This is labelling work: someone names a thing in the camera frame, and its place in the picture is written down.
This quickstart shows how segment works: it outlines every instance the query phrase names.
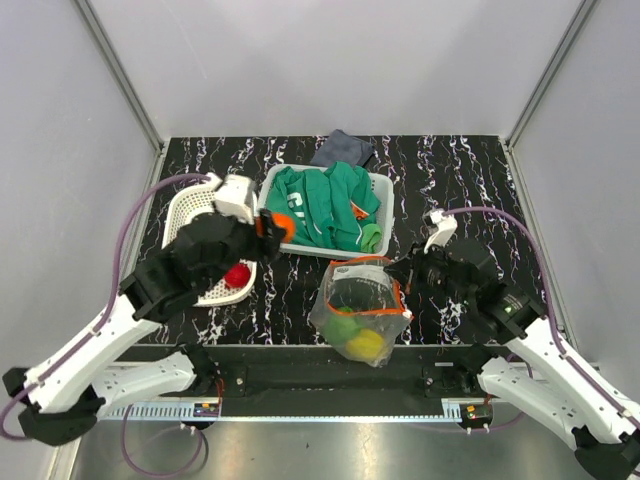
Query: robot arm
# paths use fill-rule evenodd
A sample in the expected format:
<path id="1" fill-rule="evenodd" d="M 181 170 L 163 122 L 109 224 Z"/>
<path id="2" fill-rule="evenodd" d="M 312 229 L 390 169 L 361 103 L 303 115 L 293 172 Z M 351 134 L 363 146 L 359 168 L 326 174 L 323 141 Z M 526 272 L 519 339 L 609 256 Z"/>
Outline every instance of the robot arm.
<path id="1" fill-rule="evenodd" d="M 224 183 L 217 177 L 212 182 L 215 213 L 195 217 L 157 255 L 136 266 L 120 283 L 106 323 L 103 310 L 40 365 L 13 368 L 4 375 L 13 397 L 35 385 L 19 415 L 27 437 L 62 445 L 116 408 L 168 392 L 204 392 L 213 385 L 217 372 L 198 347 L 180 348 L 158 362 L 121 373 L 105 372 L 130 346 L 194 305 L 241 259 L 270 260 L 277 254 L 287 232 L 266 210 L 254 219 L 253 182 L 236 175 Z M 89 340 L 77 349 L 85 337 Z M 40 381 L 69 352 L 75 353 Z"/>
<path id="2" fill-rule="evenodd" d="M 640 463 L 640 431 L 630 420 L 640 418 L 640 405 L 614 388 L 563 339 L 565 353 L 561 353 L 543 309 L 517 286 L 497 279 L 493 259 L 479 243 L 449 243 L 456 228 L 452 216 L 435 211 L 429 217 L 429 239 L 387 267 L 388 273 L 406 291 L 437 289 L 464 303 L 476 328 L 528 362 L 549 386 L 519 374 L 480 345 L 470 347 L 456 366 L 464 381 L 545 425 L 574 450 L 594 478 L 627 479 Z M 602 391 L 615 398 L 622 413 Z"/>

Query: mesh bag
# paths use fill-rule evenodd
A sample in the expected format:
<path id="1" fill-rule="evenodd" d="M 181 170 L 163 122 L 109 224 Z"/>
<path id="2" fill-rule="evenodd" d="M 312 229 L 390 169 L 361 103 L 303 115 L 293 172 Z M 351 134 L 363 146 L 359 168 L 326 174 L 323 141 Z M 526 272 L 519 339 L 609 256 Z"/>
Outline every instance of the mesh bag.
<path id="1" fill-rule="evenodd" d="M 341 355 L 373 367 L 387 363 L 411 321 L 398 282 L 383 270 L 390 263 L 379 256 L 331 262 L 309 316 Z"/>

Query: laundry basket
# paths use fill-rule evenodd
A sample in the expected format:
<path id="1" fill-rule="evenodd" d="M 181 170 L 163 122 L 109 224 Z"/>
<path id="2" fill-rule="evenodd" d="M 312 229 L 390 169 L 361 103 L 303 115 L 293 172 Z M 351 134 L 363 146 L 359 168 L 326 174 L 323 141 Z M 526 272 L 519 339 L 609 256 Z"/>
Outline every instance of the laundry basket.
<path id="1" fill-rule="evenodd" d="M 178 233 L 178 229 L 190 223 L 201 213 L 213 212 L 214 184 L 203 183 L 187 187 L 178 192 L 169 204 L 167 221 L 164 226 L 162 246 L 167 246 Z M 251 270 L 249 283 L 242 288 L 229 288 L 224 280 L 220 280 L 211 290 L 198 299 L 197 307 L 213 307 L 231 305 L 244 300 L 256 281 L 256 262 L 242 261 Z"/>
<path id="2" fill-rule="evenodd" d="M 269 196 L 271 186 L 273 185 L 273 179 L 279 171 L 287 167 L 291 167 L 295 171 L 306 170 L 309 168 L 315 168 L 321 171 L 326 170 L 326 168 L 323 167 L 312 167 L 308 165 L 282 164 L 271 167 L 267 173 L 267 178 L 260 189 L 258 208 L 265 208 L 267 204 L 267 197 Z M 391 240 L 391 232 L 393 230 L 393 183 L 389 177 L 377 173 L 370 173 L 369 178 L 371 179 L 371 189 L 378 200 L 380 200 L 380 207 L 376 212 L 376 223 L 382 230 L 382 240 L 378 243 L 374 254 L 385 255 L 387 250 L 389 250 L 389 241 Z M 294 245 L 292 243 L 281 245 L 280 251 L 285 253 L 296 253 L 298 255 L 313 255 L 315 257 L 336 259 L 349 259 L 361 257 L 363 255 L 371 255 L 371 253 L 347 252 L 345 250 L 336 250 L 332 248 L 306 247 L 304 245 Z"/>

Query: green ball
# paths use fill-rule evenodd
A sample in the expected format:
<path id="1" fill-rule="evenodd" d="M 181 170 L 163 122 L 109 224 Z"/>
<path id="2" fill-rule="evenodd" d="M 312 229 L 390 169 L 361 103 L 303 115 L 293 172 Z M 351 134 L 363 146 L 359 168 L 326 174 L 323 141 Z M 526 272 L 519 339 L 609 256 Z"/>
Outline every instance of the green ball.
<path id="1" fill-rule="evenodd" d="M 349 307 L 342 307 L 339 310 L 345 313 L 351 311 Z M 344 345 L 357 336 L 361 328 L 352 316 L 331 315 L 320 333 L 331 345 Z"/>

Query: green shirt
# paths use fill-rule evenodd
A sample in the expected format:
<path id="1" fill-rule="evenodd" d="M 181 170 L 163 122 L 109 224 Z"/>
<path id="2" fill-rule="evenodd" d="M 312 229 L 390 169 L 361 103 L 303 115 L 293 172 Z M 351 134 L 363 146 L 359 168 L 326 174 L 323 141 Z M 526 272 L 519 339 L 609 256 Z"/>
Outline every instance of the green shirt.
<path id="1" fill-rule="evenodd" d="M 294 219 L 293 243 L 356 252 L 371 251 L 370 244 L 362 243 L 370 238 L 363 228 L 375 224 L 379 206 L 367 171 L 343 162 L 324 172 L 285 168 L 275 176 L 267 197 L 269 210 Z"/>

